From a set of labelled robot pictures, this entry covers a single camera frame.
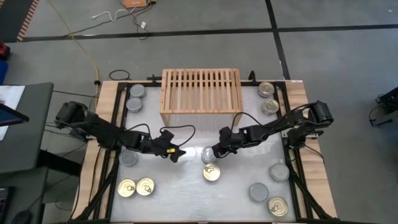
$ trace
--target concrete floor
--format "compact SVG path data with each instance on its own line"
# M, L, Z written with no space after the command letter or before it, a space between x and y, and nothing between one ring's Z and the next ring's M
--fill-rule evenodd
M108 19L91 16L121 6L115 1L54 0L72 30ZM279 27L398 24L398 2L369 0L272 1ZM168 0L139 17L151 32L205 29L269 28L262 0ZM84 34L135 32L130 17ZM41 1L27 37L66 34L48 1ZM350 30L280 34L290 76L304 80L310 101L328 103L335 122L320 138L326 171L338 216L343 220L395 223L398 208L398 127L370 127L369 110L378 94L398 86L398 30ZM194 35L82 40L99 66L100 79L115 69L142 80L163 68L239 68L245 78L255 70L261 79L283 79L271 33ZM6 84L54 82L56 90L93 95L95 78L90 61L72 40L9 44L13 55ZM88 104L89 98L54 93L48 121L64 101ZM65 153L80 145L74 139L47 134L42 147ZM81 161L84 150L71 155ZM49 182L62 176L52 173ZM46 195L54 202L68 191L60 207L70 208L77 180ZM68 211L48 203L43 223L65 221Z

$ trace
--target slatted wooden box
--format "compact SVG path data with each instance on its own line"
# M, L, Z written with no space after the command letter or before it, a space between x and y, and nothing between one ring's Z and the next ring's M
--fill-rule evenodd
M243 112L239 70L165 69L160 115L166 126L171 114L233 114ZM235 125L242 114L237 115Z

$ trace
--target blue bin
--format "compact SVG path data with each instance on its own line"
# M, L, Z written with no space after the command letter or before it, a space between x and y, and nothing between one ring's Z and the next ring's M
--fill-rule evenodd
M2 85L4 78L6 77L7 70L8 64L5 61L0 60L0 85Z

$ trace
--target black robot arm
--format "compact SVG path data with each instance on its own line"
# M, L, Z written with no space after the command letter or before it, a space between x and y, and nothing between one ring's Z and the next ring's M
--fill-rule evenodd
M99 146L105 149L116 150L124 146L132 151L163 158L170 155L173 162L177 162L186 153L171 143L174 135L168 130L163 130L159 137L152 139L148 133L112 125L97 114L89 112L85 105L73 101L63 104L54 122L60 129L69 127L79 133L96 137Z
M307 118L303 113L305 109L308 109ZM270 123L239 128L237 133L233 133L229 127L224 127L220 130L220 142L212 148L217 158L224 158L230 152L236 154L238 149L257 146L270 135L286 129L290 129L287 132L289 144L302 147L308 134L321 135L323 131L319 129L328 127L332 122L333 118L326 103L317 101L299 106Z

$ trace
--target computer screen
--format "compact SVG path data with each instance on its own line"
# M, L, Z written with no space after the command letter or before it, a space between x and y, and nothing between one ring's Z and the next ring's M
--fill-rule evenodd
M0 103L0 127L28 122L29 118L22 113Z

